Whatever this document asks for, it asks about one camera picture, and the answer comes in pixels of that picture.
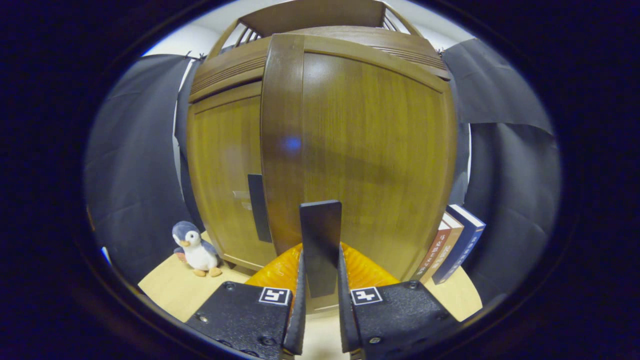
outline cabinet handle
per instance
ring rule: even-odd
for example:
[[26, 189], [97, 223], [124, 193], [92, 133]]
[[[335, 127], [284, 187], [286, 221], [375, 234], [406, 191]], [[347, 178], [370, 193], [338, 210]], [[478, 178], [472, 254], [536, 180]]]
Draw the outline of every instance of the cabinet handle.
[[267, 216], [267, 202], [264, 198], [264, 187], [262, 185], [262, 175], [249, 174], [247, 178], [249, 180], [251, 211], [253, 212], [255, 230], [258, 232], [258, 240], [272, 243], [269, 217]]

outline cabinet door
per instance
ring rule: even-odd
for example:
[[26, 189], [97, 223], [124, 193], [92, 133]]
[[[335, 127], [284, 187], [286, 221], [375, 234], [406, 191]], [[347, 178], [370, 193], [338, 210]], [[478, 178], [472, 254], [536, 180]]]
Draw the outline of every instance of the cabinet door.
[[352, 42], [273, 35], [262, 89], [262, 166], [278, 253], [298, 206], [342, 202], [341, 240], [398, 279], [426, 255], [453, 176], [449, 85]]
[[259, 270], [275, 259], [253, 221], [248, 174], [261, 174], [260, 90], [252, 83], [189, 109], [188, 160], [198, 210], [223, 259]]

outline wooden cabinet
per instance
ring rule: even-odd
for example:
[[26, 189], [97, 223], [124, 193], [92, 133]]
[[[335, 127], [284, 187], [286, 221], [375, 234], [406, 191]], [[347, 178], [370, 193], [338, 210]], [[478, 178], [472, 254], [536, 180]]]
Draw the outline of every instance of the wooden cabinet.
[[364, 45], [274, 35], [262, 103], [277, 252], [301, 241], [301, 203], [336, 199], [341, 240], [409, 278], [451, 190], [456, 130], [447, 83]]
[[192, 105], [188, 119], [189, 171], [207, 232], [222, 258], [259, 270], [275, 258], [259, 241], [248, 174], [261, 174], [261, 82]]
[[[189, 98], [189, 169], [224, 259], [263, 267], [301, 242], [301, 203], [332, 199], [342, 202], [342, 241], [398, 279], [407, 280], [426, 254], [455, 159], [448, 72], [396, 12], [410, 34], [381, 28], [387, 5], [359, 1], [377, 17], [349, 8], [348, 16], [334, 9], [316, 18], [312, 0], [273, 9], [306, 9], [313, 21], [282, 10], [293, 14], [291, 22], [276, 26], [273, 9], [249, 14], [198, 68]], [[316, 27], [300, 28], [307, 23]], [[237, 24], [247, 25], [249, 36], [220, 53]], [[258, 239], [248, 174], [262, 174], [273, 243]]]

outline black cloth backdrop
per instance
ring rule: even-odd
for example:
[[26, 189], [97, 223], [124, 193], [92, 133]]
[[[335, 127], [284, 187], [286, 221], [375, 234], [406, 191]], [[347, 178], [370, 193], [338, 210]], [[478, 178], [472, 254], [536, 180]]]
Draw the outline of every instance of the black cloth backdrop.
[[462, 266], [487, 304], [515, 289], [544, 251], [559, 207], [560, 155], [540, 100], [503, 57], [472, 39], [448, 48], [442, 59], [466, 132], [458, 134], [450, 201], [486, 223]]
[[84, 185], [95, 237], [133, 284], [172, 254], [173, 225], [193, 221], [180, 194], [172, 140], [189, 61], [140, 58], [106, 97], [90, 135]]
[[182, 185], [182, 194], [184, 196], [184, 203], [191, 214], [193, 225], [196, 225], [200, 232], [205, 231], [202, 218], [198, 212], [198, 206], [196, 205], [196, 198], [193, 195], [193, 188], [191, 187], [191, 177], [189, 176], [189, 165], [187, 164], [187, 112], [189, 110], [189, 95], [191, 93], [191, 85], [193, 84], [193, 78], [195, 77], [196, 70], [198, 70], [202, 60], [194, 60], [184, 79], [184, 84], [178, 93], [178, 104], [175, 112], [175, 132], [174, 136], [178, 139], [178, 145], [180, 149], [180, 182]]

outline stuffed penguin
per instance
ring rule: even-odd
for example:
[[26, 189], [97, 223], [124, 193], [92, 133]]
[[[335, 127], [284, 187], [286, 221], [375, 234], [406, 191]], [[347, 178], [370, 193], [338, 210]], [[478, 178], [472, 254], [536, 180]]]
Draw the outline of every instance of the stuffed penguin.
[[173, 239], [184, 251], [187, 264], [193, 268], [197, 276], [204, 276], [209, 271], [210, 276], [218, 276], [222, 271], [218, 266], [218, 253], [210, 243], [202, 240], [198, 228], [188, 221], [175, 224], [172, 229]]

